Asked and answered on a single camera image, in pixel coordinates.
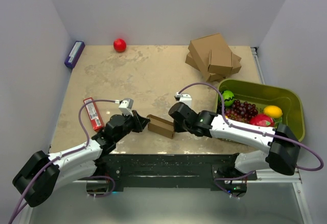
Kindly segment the brown cardboard box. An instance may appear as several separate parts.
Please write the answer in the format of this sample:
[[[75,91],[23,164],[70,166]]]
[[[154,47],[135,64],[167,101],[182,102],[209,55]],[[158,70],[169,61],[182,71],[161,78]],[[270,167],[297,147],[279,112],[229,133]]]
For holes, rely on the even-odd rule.
[[[171,121],[149,114],[148,130],[158,135],[173,139],[175,136],[174,124]]]

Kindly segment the green plastic tub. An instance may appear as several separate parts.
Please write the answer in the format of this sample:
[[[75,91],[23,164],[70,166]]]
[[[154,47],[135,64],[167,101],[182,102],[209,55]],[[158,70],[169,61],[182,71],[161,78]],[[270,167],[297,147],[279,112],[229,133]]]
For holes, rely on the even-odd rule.
[[[266,106],[278,106],[283,112],[282,123],[291,129],[298,141],[304,139],[306,130],[302,102],[291,90],[234,79],[223,80],[217,89],[220,92],[230,90],[235,99],[255,104],[260,112]]]

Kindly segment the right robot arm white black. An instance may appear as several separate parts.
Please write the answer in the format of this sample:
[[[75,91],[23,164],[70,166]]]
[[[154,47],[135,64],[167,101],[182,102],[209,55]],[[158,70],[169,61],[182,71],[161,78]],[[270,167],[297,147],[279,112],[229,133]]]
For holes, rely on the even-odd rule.
[[[267,168],[287,176],[295,172],[300,147],[287,125],[279,124],[277,128],[253,126],[210,111],[196,113],[182,102],[174,104],[169,115],[178,133],[227,139],[257,149],[252,153],[239,154],[228,166],[227,172],[232,179],[238,180],[245,173]]]

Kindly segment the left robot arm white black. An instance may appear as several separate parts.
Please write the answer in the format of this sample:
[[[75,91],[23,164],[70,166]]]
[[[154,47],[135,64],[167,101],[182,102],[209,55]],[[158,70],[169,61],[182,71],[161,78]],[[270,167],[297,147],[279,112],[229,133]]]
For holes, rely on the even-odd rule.
[[[101,179],[106,167],[97,161],[129,133],[142,132],[149,121],[135,110],[130,115],[114,115],[104,129],[81,145],[58,153],[35,152],[12,183],[30,207],[37,207],[67,183],[89,176]]]

